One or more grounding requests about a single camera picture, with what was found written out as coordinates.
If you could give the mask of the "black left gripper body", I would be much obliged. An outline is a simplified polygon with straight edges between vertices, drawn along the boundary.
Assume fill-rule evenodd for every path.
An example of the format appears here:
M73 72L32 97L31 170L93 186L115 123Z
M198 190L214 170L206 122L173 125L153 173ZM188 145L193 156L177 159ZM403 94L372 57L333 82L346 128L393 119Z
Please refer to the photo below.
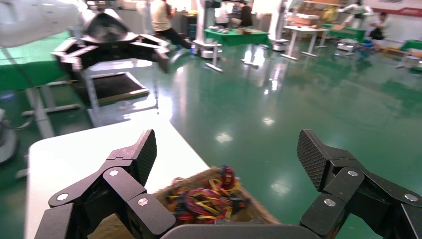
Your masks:
M85 44L129 42L130 30L112 9L86 9L81 12L81 40Z

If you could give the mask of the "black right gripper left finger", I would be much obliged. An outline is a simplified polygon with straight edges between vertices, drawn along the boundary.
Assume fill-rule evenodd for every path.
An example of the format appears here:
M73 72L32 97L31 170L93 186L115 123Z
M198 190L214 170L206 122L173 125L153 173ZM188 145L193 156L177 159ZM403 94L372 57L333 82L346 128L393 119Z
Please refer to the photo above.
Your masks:
M134 238L161 238L176 219L145 188L156 157L156 135L147 129L134 145L112 151L96 172L55 193L35 237L85 239L116 215Z

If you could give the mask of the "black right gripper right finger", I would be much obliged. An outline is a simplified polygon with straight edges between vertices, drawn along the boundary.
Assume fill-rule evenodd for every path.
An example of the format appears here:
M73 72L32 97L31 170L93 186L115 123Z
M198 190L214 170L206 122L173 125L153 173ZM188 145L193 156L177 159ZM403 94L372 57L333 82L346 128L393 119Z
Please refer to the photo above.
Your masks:
M422 236L422 198L367 170L349 151L323 144L309 129L299 133L297 157L319 196L300 225L335 238L350 215L385 239Z

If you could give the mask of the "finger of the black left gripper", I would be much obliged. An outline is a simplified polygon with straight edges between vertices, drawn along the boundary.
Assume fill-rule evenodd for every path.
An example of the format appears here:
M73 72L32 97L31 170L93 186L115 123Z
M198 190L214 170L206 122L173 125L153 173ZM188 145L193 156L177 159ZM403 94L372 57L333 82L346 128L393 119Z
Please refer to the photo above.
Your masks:
M98 63L96 55L100 48L96 45L78 44L76 39L66 39L52 51L62 71L83 71Z
M167 42L161 38L140 34L133 42L129 43L129 52L133 58L157 63L163 73L170 71L168 54L171 50L168 48Z

